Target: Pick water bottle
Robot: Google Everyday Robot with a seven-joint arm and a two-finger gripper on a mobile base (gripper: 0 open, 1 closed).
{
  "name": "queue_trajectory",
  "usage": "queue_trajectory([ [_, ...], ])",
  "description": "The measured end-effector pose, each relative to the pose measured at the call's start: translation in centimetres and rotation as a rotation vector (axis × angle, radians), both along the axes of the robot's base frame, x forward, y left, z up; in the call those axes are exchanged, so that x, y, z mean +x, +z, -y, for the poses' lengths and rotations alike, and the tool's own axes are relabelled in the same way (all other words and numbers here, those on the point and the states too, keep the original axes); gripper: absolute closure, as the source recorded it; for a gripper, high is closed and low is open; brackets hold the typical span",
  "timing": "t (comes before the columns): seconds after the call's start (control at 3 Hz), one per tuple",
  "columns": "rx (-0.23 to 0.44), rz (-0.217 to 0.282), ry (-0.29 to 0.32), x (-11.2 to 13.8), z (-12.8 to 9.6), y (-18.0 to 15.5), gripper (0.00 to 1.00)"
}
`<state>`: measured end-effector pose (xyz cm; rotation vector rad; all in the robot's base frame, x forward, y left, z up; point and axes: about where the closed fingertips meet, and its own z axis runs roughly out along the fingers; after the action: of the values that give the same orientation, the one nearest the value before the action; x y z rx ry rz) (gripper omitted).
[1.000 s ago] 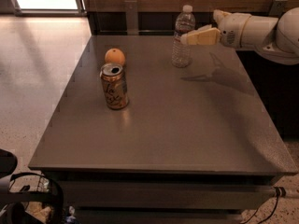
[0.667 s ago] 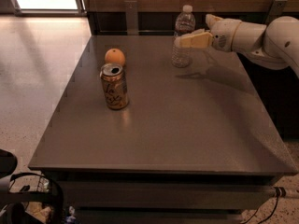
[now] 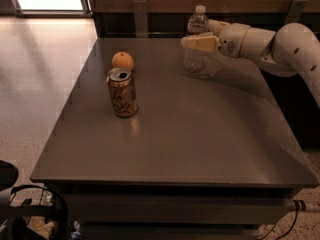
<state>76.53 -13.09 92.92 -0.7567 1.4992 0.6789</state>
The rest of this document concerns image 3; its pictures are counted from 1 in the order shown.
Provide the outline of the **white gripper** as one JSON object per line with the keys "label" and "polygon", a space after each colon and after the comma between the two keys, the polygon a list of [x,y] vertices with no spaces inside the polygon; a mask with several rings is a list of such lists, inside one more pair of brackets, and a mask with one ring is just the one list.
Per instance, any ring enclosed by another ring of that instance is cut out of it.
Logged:
{"label": "white gripper", "polygon": [[228,22],[209,19],[207,29],[207,33],[183,37],[181,45],[202,52],[215,52],[220,48],[220,52],[225,56],[240,57],[242,42],[250,29],[249,25],[239,23],[229,25]]}

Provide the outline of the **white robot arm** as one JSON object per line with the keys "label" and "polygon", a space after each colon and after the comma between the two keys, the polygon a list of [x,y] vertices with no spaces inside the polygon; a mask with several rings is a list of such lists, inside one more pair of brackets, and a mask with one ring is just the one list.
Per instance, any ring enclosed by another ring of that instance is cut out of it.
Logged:
{"label": "white robot arm", "polygon": [[320,106],[320,42],[300,23],[289,23],[277,32],[240,23],[208,22],[209,31],[183,37],[184,48],[216,52],[252,61],[270,74],[299,74]]}

